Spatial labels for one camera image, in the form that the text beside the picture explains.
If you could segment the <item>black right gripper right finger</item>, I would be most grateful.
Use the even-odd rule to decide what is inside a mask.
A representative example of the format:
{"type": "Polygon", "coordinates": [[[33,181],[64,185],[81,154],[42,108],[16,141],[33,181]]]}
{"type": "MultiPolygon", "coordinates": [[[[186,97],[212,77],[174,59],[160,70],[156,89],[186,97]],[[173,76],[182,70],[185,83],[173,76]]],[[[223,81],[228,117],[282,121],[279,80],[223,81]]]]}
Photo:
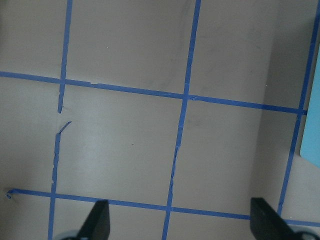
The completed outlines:
{"type": "Polygon", "coordinates": [[[250,230],[256,240],[299,240],[275,210],[261,197],[250,200],[250,230]]]}

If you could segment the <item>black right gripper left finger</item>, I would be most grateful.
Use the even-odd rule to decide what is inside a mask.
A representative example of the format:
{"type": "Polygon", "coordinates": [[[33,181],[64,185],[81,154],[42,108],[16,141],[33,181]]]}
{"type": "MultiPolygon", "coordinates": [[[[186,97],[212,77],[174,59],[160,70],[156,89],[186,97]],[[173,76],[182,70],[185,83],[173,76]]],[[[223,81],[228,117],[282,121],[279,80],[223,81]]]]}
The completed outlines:
{"type": "Polygon", "coordinates": [[[109,201],[99,200],[76,235],[77,240],[107,240],[111,231],[109,201]]]}

